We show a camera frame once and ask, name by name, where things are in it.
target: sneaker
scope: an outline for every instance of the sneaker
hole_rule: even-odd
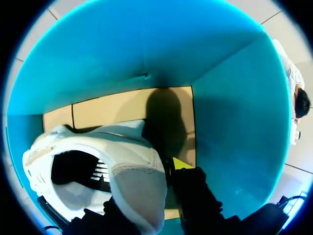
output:
[[[158,153],[141,136],[143,125],[128,121],[84,134],[57,126],[40,135],[22,159],[31,188],[69,221],[85,208],[103,214],[113,196],[142,234],[157,234],[167,186]]]

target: black object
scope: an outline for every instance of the black object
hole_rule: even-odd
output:
[[[59,227],[57,227],[57,226],[45,226],[44,228],[43,228],[43,230],[44,231],[47,231],[48,229],[60,229]]]
[[[207,234],[208,231],[212,234],[275,235],[288,219],[275,204],[266,204],[242,221],[237,216],[224,219],[222,203],[216,200],[205,179],[206,174],[199,167],[176,170],[172,175],[172,186],[180,205],[181,225],[186,235]]]
[[[109,182],[93,180],[91,177],[97,172],[99,159],[89,153],[71,150],[54,156],[51,180],[54,184],[64,185],[78,182],[88,188],[103,192],[111,192]]]
[[[287,197],[283,197],[283,198],[281,198],[280,199],[280,201],[277,203],[277,206],[279,207],[279,208],[285,208],[285,206],[288,204],[288,202],[289,201],[291,201],[291,200],[294,200],[294,199],[298,199],[298,198],[301,198],[302,200],[306,200],[307,199],[307,197],[305,197],[305,196],[294,196],[294,197],[291,197],[291,198],[287,198]]]

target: grout line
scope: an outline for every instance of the grout line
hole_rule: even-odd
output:
[[[74,107],[73,104],[71,105],[72,107],[72,123],[73,123],[73,128],[75,129],[75,122],[74,122]]]
[[[268,20],[272,19],[274,16],[278,15],[279,13],[281,13],[282,10],[280,10],[279,12],[277,12],[276,14],[274,14],[273,16],[269,17],[267,20],[265,20],[263,23],[261,24],[264,24],[265,22],[267,22]]]
[[[52,15],[56,20],[58,20],[58,18],[51,12],[51,10],[50,10],[49,8],[48,8],[47,10],[48,10],[48,12],[51,13],[51,15]]]
[[[15,57],[15,59],[17,59],[17,60],[19,60],[19,61],[21,61],[21,62],[24,62],[24,60],[21,60],[21,59],[19,59],[19,58],[17,58],[17,57]]]
[[[310,171],[307,171],[307,170],[304,170],[304,169],[298,168],[298,167],[293,166],[293,165],[289,165],[289,164],[287,164],[287,163],[285,163],[285,165],[291,166],[291,167],[293,167],[293,168],[296,168],[296,169],[298,169],[298,170],[302,170],[302,171],[304,171],[304,172],[306,172],[306,173],[309,173],[309,174],[312,174],[312,175],[313,175],[313,173],[312,173],[312,172],[310,172]]]

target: black cable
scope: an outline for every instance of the black cable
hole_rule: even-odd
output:
[[[43,228],[44,231],[47,231],[48,229],[59,229],[59,230],[61,230],[59,227],[57,227],[57,226],[52,226],[52,225],[45,226],[45,227]]]
[[[304,201],[307,199],[307,197],[305,197],[305,196],[294,196],[294,197],[288,198],[288,199],[287,199],[284,203],[282,203],[282,204],[277,203],[277,205],[278,205],[279,208],[281,208],[281,207],[285,206],[289,201],[291,201],[291,200],[293,200],[293,199],[298,199],[298,198],[301,198],[301,199],[303,199]]]

